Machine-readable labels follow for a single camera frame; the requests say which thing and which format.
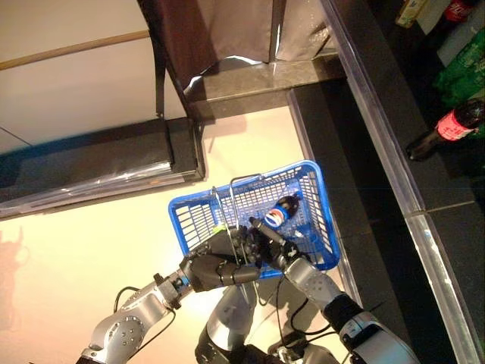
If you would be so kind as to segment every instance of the dark curtain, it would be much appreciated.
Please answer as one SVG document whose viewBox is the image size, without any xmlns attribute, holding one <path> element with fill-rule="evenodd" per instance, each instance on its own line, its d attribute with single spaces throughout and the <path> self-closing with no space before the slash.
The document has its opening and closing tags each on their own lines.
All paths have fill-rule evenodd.
<svg viewBox="0 0 485 364">
<path fill-rule="evenodd" d="M 139 0 L 182 88 L 216 62 L 239 55 L 270 59 L 273 0 Z M 286 0 L 281 60 L 310 59 L 323 44 L 319 0 Z"/>
</svg>

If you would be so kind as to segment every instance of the cola bottle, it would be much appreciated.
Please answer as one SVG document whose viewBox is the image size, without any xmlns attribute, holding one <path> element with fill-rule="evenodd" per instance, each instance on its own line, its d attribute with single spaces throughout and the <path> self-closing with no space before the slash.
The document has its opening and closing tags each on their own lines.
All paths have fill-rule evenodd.
<svg viewBox="0 0 485 364">
<path fill-rule="evenodd" d="M 485 98 L 469 99 L 438 121 L 435 128 L 416 139 L 406 148 L 412 161 L 423 161 L 430 157 L 438 146 L 453 143 L 466 137 L 483 123 Z"/>
<path fill-rule="evenodd" d="M 274 207 L 264 216 L 264 222 L 273 229 L 279 228 L 286 220 L 292 218 L 299 207 L 299 195 L 281 197 Z"/>
<path fill-rule="evenodd" d="M 452 0 L 434 28 L 421 43 L 421 51 L 437 51 L 448 35 L 460 23 L 467 21 L 468 15 L 480 0 Z"/>
</svg>

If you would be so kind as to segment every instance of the black cable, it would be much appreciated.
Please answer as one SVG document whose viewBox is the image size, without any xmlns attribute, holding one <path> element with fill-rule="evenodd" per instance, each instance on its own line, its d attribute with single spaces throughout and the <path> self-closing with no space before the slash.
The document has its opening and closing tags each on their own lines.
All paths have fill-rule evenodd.
<svg viewBox="0 0 485 364">
<path fill-rule="evenodd" d="M 126 286 L 125 288 L 122 288 L 120 290 L 120 292 L 118 292 L 118 294 L 116 295 L 116 298 L 114 299 L 114 308 L 113 308 L 113 313 L 115 313 L 116 311 L 118 311 L 118 303 L 120 302 L 120 297 L 121 297 L 121 294 L 125 291 L 125 290 L 134 290 L 135 292 L 138 292 L 139 291 L 139 288 L 136 288 L 136 287 L 131 287 L 131 286 Z"/>
<path fill-rule="evenodd" d="M 291 324 L 291 328 L 299 333 L 299 334 L 304 334 L 304 335 L 318 335 L 318 334 L 321 334 L 322 332 L 325 332 L 326 330 L 328 330 L 330 328 L 330 324 L 325 326 L 324 328 L 320 329 L 320 330 L 316 330 L 316 331 L 303 331 L 303 330 L 299 330 L 298 328 L 295 327 L 295 324 L 294 324 L 294 320 L 295 320 L 295 317 L 296 315 L 299 314 L 300 311 L 302 311 L 305 306 L 307 305 L 308 303 L 308 298 L 305 298 L 305 301 L 303 301 L 302 305 L 296 309 L 296 311 L 291 315 L 291 318 L 289 320 L 289 323 Z"/>
<path fill-rule="evenodd" d="M 310 340 L 307 340 L 306 342 L 307 343 L 311 343 L 312 341 L 317 340 L 317 339 L 320 339 L 323 336 L 332 335 L 332 334 L 336 334 L 336 331 L 326 332 L 326 333 L 324 333 L 322 335 L 315 336 L 315 337 L 311 338 Z"/>
<path fill-rule="evenodd" d="M 279 297 L 280 297 L 280 285 L 283 282 L 284 278 L 285 278 L 285 276 L 282 275 L 280 280 L 278 281 L 278 285 L 276 286 L 276 317 L 278 319 L 278 329 L 280 330 L 281 343 L 285 348 L 290 349 L 290 347 L 288 347 L 285 344 L 285 342 L 283 341 L 283 332 L 281 331 L 281 322 L 280 322 L 280 307 L 279 307 L 279 302 L 278 302 Z"/>
<path fill-rule="evenodd" d="M 134 353 L 132 356 L 130 356 L 130 359 L 133 358 L 137 353 L 139 353 L 140 351 L 142 351 L 142 349 L 144 347 L 146 347 L 148 344 L 150 344 L 154 339 L 156 339 L 158 337 L 158 335 L 160 335 L 162 332 L 164 332 L 165 330 L 168 329 L 168 327 L 170 325 L 172 325 L 172 322 L 175 321 L 175 318 L 177 317 L 177 314 L 175 313 L 175 311 L 173 311 L 172 309 L 169 309 L 168 307 L 165 307 L 165 309 L 167 309 L 168 311 L 172 312 L 172 319 L 170 320 L 170 322 L 167 324 L 167 326 L 165 326 L 164 328 L 162 328 L 154 337 L 152 337 L 150 340 L 148 340 L 146 343 L 144 343 L 137 351 L 136 353 Z"/>
<path fill-rule="evenodd" d="M 376 306 L 374 306 L 371 309 L 369 309 L 368 311 L 369 312 L 372 312 L 372 311 L 378 309 L 379 307 L 381 307 L 384 303 L 385 303 L 385 301 L 382 301 L 382 302 L 378 303 Z"/>
<path fill-rule="evenodd" d="M 349 356 L 350 356 L 350 352 L 348 352 L 348 353 L 347 353 L 346 357 L 345 357 L 345 358 L 343 358 L 343 360 L 342 360 L 342 362 L 341 362 L 340 364 L 345 363 L 345 362 L 346 362 L 346 360 L 349 358 Z"/>
<path fill-rule="evenodd" d="M 261 295 L 259 294 L 259 289 L 256 287 L 256 293 L 258 294 L 258 303 L 265 307 L 267 304 L 269 304 L 269 302 L 271 301 L 271 299 L 273 298 L 274 296 L 274 293 L 276 292 L 276 288 L 273 290 L 273 292 L 271 292 L 271 294 L 269 295 L 269 297 L 266 299 L 266 302 L 263 302 L 262 299 L 261 299 Z"/>
</svg>

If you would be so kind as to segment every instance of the blue plastic basket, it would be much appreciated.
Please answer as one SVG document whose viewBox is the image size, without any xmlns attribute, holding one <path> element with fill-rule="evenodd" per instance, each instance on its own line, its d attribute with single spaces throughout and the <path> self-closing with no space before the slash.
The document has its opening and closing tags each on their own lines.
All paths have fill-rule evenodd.
<svg viewBox="0 0 485 364">
<path fill-rule="evenodd" d="M 233 196 L 239 223 L 249 226 L 251 216 L 263 219 L 280 197 L 298 191 L 302 198 L 296 215 L 285 221 L 277 232 L 298 244 L 301 251 L 310 255 L 318 269 L 331 269 L 339 262 L 340 250 L 330 216 L 324 178 L 316 163 L 301 161 L 235 182 Z M 230 186 L 217 188 L 217 195 L 227 223 L 229 226 L 235 225 Z M 224 223 L 221 205 L 214 190 L 177 197 L 170 202 L 168 212 L 184 255 L 213 235 L 215 226 Z M 261 278 L 280 274 L 265 266 Z"/>
</svg>

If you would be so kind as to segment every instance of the soda bottle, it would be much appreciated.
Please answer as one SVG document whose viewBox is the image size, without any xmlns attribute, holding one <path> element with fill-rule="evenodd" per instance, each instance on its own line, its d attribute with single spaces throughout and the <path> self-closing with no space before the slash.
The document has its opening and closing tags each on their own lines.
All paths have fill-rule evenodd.
<svg viewBox="0 0 485 364">
<path fill-rule="evenodd" d="M 286 220 L 296 214 L 298 207 L 298 193 L 292 196 L 281 197 L 274 207 L 264 216 L 264 222 L 273 229 L 278 229 Z"/>
<path fill-rule="evenodd" d="M 462 104 L 483 87 L 484 56 L 485 28 L 482 28 L 433 83 L 442 94 L 446 106 L 454 108 Z"/>
<path fill-rule="evenodd" d="M 480 0 L 452 0 L 441 15 L 440 20 L 427 34 L 420 45 L 422 52 L 437 51 L 448 35 L 460 23 L 467 21 L 468 15 Z"/>
<path fill-rule="evenodd" d="M 451 110 L 438 121 L 436 127 L 406 148 L 412 161 L 423 161 L 430 157 L 436 148 L 444 143 L 452 143 L 466 137 L 483 123 L 485 98 L 470 99 Z"/>
</svg>

